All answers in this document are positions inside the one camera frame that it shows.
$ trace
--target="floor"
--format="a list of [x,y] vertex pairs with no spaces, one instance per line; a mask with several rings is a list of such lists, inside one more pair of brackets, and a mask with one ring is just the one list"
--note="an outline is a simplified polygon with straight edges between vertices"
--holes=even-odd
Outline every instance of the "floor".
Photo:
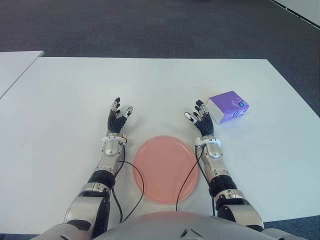
[[[268,59],[320,116],[320,31],[270,0],[1,0],[0,29],[0,52]],[[320,239],[319,216],[266,227]]]

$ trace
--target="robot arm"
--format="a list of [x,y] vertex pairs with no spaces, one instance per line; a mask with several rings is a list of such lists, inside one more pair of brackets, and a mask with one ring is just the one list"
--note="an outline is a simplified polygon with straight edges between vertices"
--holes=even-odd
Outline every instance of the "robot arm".
[[209,193],[214,198],[215,209],[224,218],[261,232],[264,224],[244,194],[238,190],[223,161],[221,142],[214,137],[214,126],[204,103],[196,102],[194,116],[184,115],[199,129],[202,137],[195,140],[198,148],[204,148],[201,160],[209,183]]
[[35,240],[90,240],[98,237],[108,228],[111,189],[116,183],[119,166],[124,158],[125,135],[120,130],[133,111],[129,107],[117,117],[120,98],[111,106],[108,118],[108,132],[102,139],[104,145],[101,160],[77,197],[68,208],[64,223],[54,226]]

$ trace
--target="round plastic plate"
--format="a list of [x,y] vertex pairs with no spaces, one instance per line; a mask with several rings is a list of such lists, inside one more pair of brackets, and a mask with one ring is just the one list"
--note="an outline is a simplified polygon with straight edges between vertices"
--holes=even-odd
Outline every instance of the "round plastic plate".
[[[189,146],[172,136],[156,136],[146,141],[137,151],[133,164],[140,170],[144,180],[144,195],[160,204],[173,204],[188,173],[196,163]],[[142,191],[142,181],[135,169],[134,181]],[[195,188],[198,166],[186,181],[179,202]]]

